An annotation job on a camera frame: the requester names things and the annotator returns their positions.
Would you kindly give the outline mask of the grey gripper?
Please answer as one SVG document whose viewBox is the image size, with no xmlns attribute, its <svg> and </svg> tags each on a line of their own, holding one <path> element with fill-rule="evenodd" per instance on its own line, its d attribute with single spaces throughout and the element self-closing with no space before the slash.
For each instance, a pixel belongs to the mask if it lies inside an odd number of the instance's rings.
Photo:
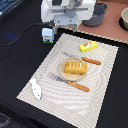
<svg viewBox="0 0 128 128">
<path fill-rule="evenodd" d="M 89 20 L 96 0 L 43 0 L 41 20 L 53 28 L 72 26 L 76 31 L 83 20 Z"/>
</svg>

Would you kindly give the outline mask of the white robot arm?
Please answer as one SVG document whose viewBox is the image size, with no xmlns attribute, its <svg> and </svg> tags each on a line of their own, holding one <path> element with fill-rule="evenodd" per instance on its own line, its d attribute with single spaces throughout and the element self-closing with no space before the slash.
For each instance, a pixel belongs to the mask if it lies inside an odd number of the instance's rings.
<svg viewBox="0 0 128 128">
<path fill-rule="evenodd" d="M 72 26 L 76 31 L 83 20 L 93 16 L 96 0 L 43 0 L 41 20 L 56 30 L 62 26 Z"/>
</svg>

